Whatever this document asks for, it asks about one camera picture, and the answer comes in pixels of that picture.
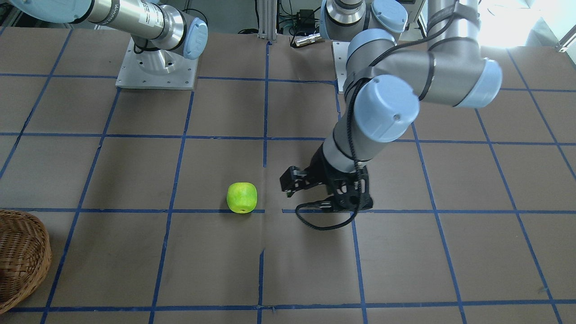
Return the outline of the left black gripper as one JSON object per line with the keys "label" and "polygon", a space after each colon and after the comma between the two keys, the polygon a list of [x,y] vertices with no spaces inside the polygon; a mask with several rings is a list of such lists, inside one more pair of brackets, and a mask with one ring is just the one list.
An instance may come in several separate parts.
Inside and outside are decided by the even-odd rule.
{"label": "left black gripper", "polygon": [[306,169],[290,166],[280,176],[279,182],[281,191],[288,198],[303,189],[326,186],[329,197],[297,205],[297,214],[302,211],[344,213],[373,208],[373,199],[369,194],[368,169],[363,167],[359,173],[346,173],[333,168],[323,154],[323,146],[313,154],[310,166]]}

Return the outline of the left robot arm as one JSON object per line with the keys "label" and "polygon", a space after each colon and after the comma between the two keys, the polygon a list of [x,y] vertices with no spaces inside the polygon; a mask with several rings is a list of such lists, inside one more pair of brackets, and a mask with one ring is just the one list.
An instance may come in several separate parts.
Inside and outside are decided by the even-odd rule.
{"label": "left robot arm", "polygon": [[395,0],[324,0],[319,31],[348,42],[347,111],[305,169],[288,168],[280,187],[288,197],[325,185],[329,197],[307,203],[322,211],[370,209],[367,164],[401,137],[422,101],[482,108],[498,94],[499,64],[481,57],[477,0],[431,0],[426,37],[399,44],[408,13]]}

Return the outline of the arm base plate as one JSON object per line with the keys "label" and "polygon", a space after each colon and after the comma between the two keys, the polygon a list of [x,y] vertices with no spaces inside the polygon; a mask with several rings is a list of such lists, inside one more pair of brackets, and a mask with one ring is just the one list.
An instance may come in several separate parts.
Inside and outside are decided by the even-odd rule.
{"label": "arm base plate", "polygon": [[193,90],[198,60],[165,50],[141,51],[130,39],[115,86],[126,90]]}
{"label": "arm base plate", "polygon": [[358,75],[352,72],[351,80],[348,80],[347,63],[351,55],[358,50],[361,45],[354,42],[333,41],[334,68],[337,75],[337,90],[339,94],[347,96],[360,80]]}

